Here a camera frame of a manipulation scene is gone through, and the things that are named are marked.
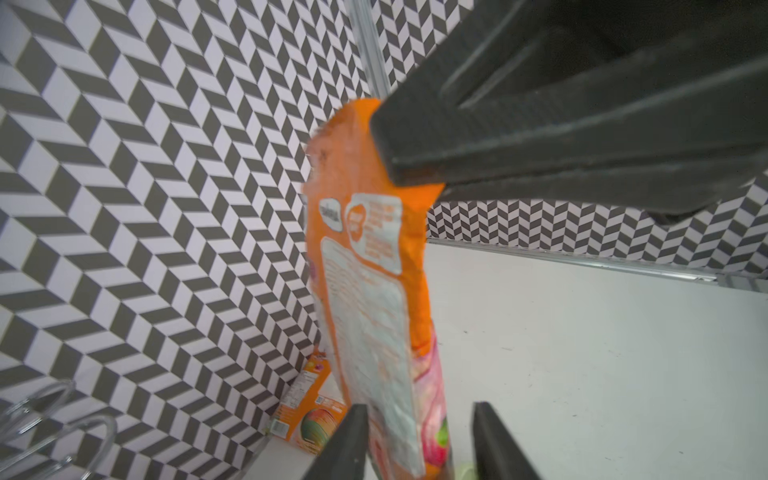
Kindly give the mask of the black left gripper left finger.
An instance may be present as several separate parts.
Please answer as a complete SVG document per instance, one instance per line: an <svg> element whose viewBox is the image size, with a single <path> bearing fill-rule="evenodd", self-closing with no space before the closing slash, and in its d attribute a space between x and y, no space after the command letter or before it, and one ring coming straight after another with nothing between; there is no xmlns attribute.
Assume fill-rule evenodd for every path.
<svg viewBox="0 0 768 480"><path fill-rule="evenodd" d="M354 404L302 480L363 480L368 440L367 406Z"/></svg>

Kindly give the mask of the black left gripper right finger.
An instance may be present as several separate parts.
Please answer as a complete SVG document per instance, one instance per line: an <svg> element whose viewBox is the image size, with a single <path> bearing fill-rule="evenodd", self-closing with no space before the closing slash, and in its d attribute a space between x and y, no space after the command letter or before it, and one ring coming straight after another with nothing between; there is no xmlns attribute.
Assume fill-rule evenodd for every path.
<svg viewBox="0 0 768 480"><path fill-rule="evenodd" d="M472 438L478 479L541 479L489 402L474 404Z"/></svg>

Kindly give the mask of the orange candy bag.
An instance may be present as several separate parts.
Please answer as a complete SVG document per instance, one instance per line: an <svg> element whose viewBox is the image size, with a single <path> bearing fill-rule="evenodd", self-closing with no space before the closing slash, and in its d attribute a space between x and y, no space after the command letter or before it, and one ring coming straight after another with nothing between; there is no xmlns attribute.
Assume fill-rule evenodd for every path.
<svg viewBox="0 0 768 480"><path fill-rule="evenodd" d="M310 139L304 184L311 291L345 400L368 411L381 479L453 475L444 382L424 269L442 192L399 187L370 132L376 99L340 108Z"/></svg>
<svg viewBox="0 0 768 480"><path fill-rule="evenodd" d="M312 455L326 446L344 419L347 406L331 363L315 350L283 395L267 432Z"/></svg>

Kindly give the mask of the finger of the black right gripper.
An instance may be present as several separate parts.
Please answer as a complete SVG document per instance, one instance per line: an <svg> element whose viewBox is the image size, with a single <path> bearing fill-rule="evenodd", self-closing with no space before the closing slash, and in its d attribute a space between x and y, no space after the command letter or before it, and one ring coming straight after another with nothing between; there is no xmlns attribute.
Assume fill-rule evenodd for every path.
<svg viewBox="0 0 768 480"><path fill-rule="evenodd" d="M690 215L767 167L763 1L479 1L372 116L399 186Z"/></svg>

